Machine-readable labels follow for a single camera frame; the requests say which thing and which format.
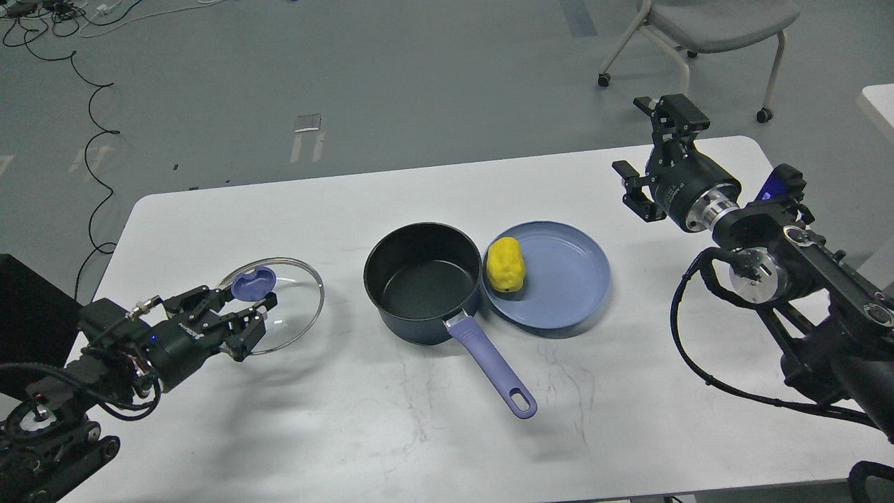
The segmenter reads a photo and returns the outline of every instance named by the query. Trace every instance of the yellow toy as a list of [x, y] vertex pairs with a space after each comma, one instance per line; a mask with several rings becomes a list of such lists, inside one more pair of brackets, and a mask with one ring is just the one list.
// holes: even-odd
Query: yellow toy
[[487, 280], [501, 293], [521, 290], [525, 283], [525, 260], [514, 237], [502, 237], [487, 250]]

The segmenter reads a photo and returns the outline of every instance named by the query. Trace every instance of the pot handle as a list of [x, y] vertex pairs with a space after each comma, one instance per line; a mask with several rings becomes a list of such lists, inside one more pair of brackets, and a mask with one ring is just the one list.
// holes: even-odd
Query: pot handle
[[531, 392], [521, 383], [519, 376], [510, 368], [506, 360], [487, 338], [474, 318], [465, 312], [444, 323], [451, 337], [466, 347], [481, 370], [491, 380], [493, 387], [502, 396], [511, 411], [521, 419], [527, 419], [537, 412], [537, 402]]

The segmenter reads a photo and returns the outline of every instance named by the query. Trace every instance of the gray floor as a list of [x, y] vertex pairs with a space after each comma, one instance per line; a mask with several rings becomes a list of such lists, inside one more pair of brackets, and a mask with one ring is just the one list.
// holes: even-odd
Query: gray floor
[[[153, 0], [132, 15], [193, 4]], [[87, 78], [115, 82], [93, 110], [122, 134], [104, 135], [88, 152], [115, 190], [93, 226], [103, 242], [117, 239], [134, 203], [151, 193], [647, 143], [649, 123], [630, 102], [676, 92], [674, 63], [635, 36], [611, 69], [611, 86], [595, 86], [631, 4], [586, 0], [596, 35], [582, 37], [560, 0], [228, 0], [99, 38], [46, 36], [31, 47], [53, 57], [77, 49]], [[894, 145], [856, 98], [864, 86], [894, 82], [894, 3], [800, 4], [770, 123], [754, 114], [771, 40], [700, 56], [689, 96], [713, 121], [703, 137], [746, 135], [773, 164], [801, 169], [814, 229], [859, 265], [892, 232]], [[72, 293], [91, 250], [90, 212], [106, 194], [80, 159], [98, 132], [87, 114], [93, 89], [68, 63], [39, 61], [24, 47], [3, 47], [0, 68], [0, 252]], [[294, 118], [314, 113], [324, 129], [302, 135], [297, 147]], [[593, 197], [620, 204], [620, 186], [594, 187]], [[183, 215], [182, 224], [239, 239], [227, 226], [231, 211], [251, 209], [235, 201]], [[81, 302], [106, 261], [88, 264]], [[815, 487], [786, 490], [787, 501], [823, 501]], [[839, 501], [829, 491], [826, 501]], [[759, 497], [744, 494], [710, 500]]]

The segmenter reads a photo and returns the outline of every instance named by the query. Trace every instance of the screw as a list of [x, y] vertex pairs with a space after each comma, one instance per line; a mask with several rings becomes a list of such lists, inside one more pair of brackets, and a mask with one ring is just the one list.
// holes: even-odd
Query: screw
[[113, 439], [111, 442], [106, 444], [105, 447], [103, 448], [103, 458], [106, 461], [108, 461], [108, 460], [112, 459], [113, 457], [117, 456], [119, 447], [120, 446], [118, 445], [118, 441]]
[[876, 323], [879, 323], [880, 325], [888, 325], [891, 323], [891, 313], [879, 304], [868, 303], [863, 306], [863, 309]]
[[807, 233], [801, 229], [790, 228], [786, 234], [796, 243], [806, 243], [807, 241]]
[[99, 427], [94, 426], [87, 432], [87, 442], [95, 442], [99, 440]]
[[46, 410], [46, 408], [38, 405], [34, 408], [34, 418], [38, 420], [38, 422], [46, 421], [46, 418], [49, 417], [50, 414]]

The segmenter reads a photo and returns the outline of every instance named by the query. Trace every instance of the white table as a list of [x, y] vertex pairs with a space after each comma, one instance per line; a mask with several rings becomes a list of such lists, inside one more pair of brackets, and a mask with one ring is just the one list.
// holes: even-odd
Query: white table
[[[756, 194], [770, 164], [743, 137], [699, 147]], [[133, 210], [98, 297], [132, 305], [214, 284], [252, 260], [313, 264], [318, 323], [276, 354], [219, 355], [126, 423], [118, 458], [66, 501], [555, 501], [840, 480], [861, 459], [894, 463], [878, 431], [727, 396], [680, 360], [671, 295], [706, 233], [647, 225], [621, 203], [611, 162], [642, 168], [650, 147], [149, 196]], [[371, 247], [393, 229], [440, 221], [481, 247], [517, 223], [576, 226], [609, 256], [601, 316], [567, 339], [477, 315], [536, 397], [516, 419], [459, 343], [417, 346], [388, 331], [363, 287]], [[682, 309], [692, 356], [757, 393], [782, 384], [760, 321], [696, 281]], [[805, 303], [822, 316], [818, 300]], [[156, 322], [161, 318], [151, 318]]]
[[894, 84], [866, 86], [856, 103], [891, 143], [894, 143]]

